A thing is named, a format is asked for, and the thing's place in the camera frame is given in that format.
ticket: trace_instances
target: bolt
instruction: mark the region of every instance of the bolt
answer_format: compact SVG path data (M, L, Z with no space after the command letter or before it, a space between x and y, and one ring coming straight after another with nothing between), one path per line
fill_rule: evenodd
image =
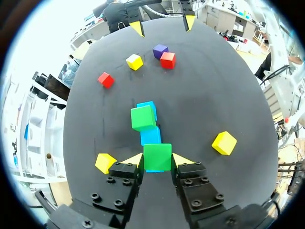
M93 228L93 222L90 219L84 220L81 225L84 228Z
M186 186L189 186L189 185L191 185L192 183L193 183L193 181L190 180L190 179L187 179L187 180L184 181L184 184L185 184Z
M228 226L234 226L234 225L236 224L236 219L233 218L233 217L229 217L229 218L227 219L227 221L226 221L226 224L227 224Z
M114 202L114 205L115 205L117 208L123 208L124 202L123 202L121 199L117 199L117 200Z
M113 184L113 183L115 183L115 179L114 179L113 177L108 177L108 178L107 178L107 182L108 182L109 184Z
M102 200L102 198L100 197L99 194L97 193L92 193L91 194L91 199L94 201L94 202L100 202Z
M208 179L207 177L202 177L202 178L201 178L201 181L203 181L203 182L208 182L209 179Z
M131 181L129 180L129 179L125 179L124 181L123 181L123 185L125 185L125 186L129 186L129 185L131 185L132 183L131 183Z
M202 202L200 200L196 199L191 202L191 205L193 207L200 207L202 205Z
M217 199L217 200L223 200L224 199L224 196L223 196L223 194L217 194L216 196L215 196L215 198Z

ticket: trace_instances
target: shelf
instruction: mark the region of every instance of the shelf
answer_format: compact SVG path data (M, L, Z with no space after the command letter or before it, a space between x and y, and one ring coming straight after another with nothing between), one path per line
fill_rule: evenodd
M32 85L47 94L47 99L40 99L32 94L30 92ZM67 181L62 142L65 109L60 110L54 106L55 104L66 105L67 102L34 81L30 87L18 109L16 154L20 176L15 174L13 176L18 181L31 183ZM26 140L24 134L27 125L28 137ZM51 153L51 161L47 159L47 153ZM44 178L25 177L25 173Z
M46 179L39 179L39 178L31 178L31 177L20 177L17 175L12 175L17 181L22 182L30 182L30 183L59 183L59 182L66 182L67 178L57 178L57 177L49 177Z
M27 156L21 152L27 152L27 141L24 139L25 128L29 122L31 113L31 104L33 99L29 97L29 94L25 94L22 104L20 107L17 128L16 128L16 142L17 142L17 159L18 159L18 170L20 175L23 176L22 168L27 165Z
M47 125L47 119L48 119L48 112L49 112L49 106L50 106L51 96L48 96L46 100L46 108L44 110L44 116L43 120L41 121L41 159L42 159L42 168L45 172L46 177L48 176L48 170L47 170L47 164L46 164L46 154L45 154L45 132L46 132L46 125Z
M33 81L33 86L36 87L37 89L39 89L40 91L42 91L43 93L45 93L45 94L51 96L52 98L56 99L57 101L63 102L63 104L65 104L65 105L67 104L67 101L63 100L62 98L58 97L54 93L50 92L48 89L44 88L43 86L41 86L37 82Z

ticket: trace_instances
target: black table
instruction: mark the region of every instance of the black table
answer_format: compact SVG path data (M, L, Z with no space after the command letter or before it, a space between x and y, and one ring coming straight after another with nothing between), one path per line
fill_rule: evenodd
M277 139L266 99L246 63L199 21L190 32L182 19L147 21L143 27L145 38L129 27L97 41L78 69L64 125L73 199L89 206L90 194L99 192L106 175L95 167L98 153L122 161L142 152L130 109L153 100L163 142L171 143L174 153L205 165L211 183L225 196L226 208L265 202L276 183ZM157 44L176 53L175 69L163 69L154 58ZM125 61L134 53L144 62L137 71ZM103 72L116 79L111 89L97 82ZM230 156L211 147L225 130L238 141ZM127 228L187 227L170 172L144 174Z

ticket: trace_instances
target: white wall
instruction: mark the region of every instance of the white wall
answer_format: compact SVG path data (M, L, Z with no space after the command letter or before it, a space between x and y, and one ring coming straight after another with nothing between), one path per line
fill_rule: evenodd
M28 81L38 71L58 75L71 52L69 42L84 18L103 0L46 0L26 20L11 46L7 72Z

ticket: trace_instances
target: red object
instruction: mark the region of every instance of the red object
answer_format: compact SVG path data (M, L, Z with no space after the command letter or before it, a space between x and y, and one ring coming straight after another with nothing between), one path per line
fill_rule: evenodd
M172 52L164 52L160 58L160 62L163 68L173 69L176 64L176 54Z
M115 79L112 78L111 75L109 75L108 73L103 73L97 81L103 84L105 88L110 88L114 83Z

